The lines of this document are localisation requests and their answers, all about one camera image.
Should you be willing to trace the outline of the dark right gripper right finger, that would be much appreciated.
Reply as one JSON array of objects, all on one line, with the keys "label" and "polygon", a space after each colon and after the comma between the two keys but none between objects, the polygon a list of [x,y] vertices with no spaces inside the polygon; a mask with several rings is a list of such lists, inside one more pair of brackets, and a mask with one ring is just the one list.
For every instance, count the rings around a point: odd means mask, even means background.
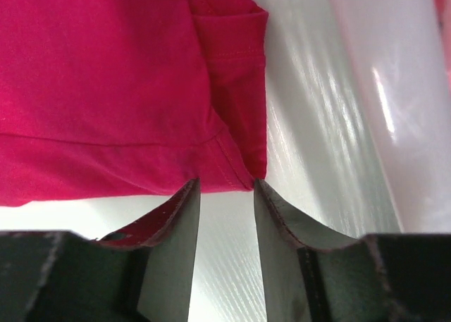
[{"label": "dark right gripper right finger", "polygon": [[363,280],[345,248],[352,237],[254,184],[254,218],[268,321],[365,321]]}]

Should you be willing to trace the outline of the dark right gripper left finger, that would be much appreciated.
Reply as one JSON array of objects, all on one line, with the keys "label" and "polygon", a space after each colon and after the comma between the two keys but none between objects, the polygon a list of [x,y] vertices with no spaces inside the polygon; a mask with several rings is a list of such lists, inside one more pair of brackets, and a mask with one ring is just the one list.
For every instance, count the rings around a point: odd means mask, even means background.
[{"label": "dark right gripper left finger", "polygon": [[200,214],[200,181],[98,243],[132,257],[126,309],[138,321],[186,321]]}]

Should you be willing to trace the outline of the red t shirt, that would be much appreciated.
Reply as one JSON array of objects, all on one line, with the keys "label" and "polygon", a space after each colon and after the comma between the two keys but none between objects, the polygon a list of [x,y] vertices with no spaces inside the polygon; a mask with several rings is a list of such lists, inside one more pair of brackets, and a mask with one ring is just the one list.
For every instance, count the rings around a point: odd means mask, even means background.
[{"label": "red t shirt", "polygon": [[249,191],[267,166],[253,0],[1,0],[1,204]]}]

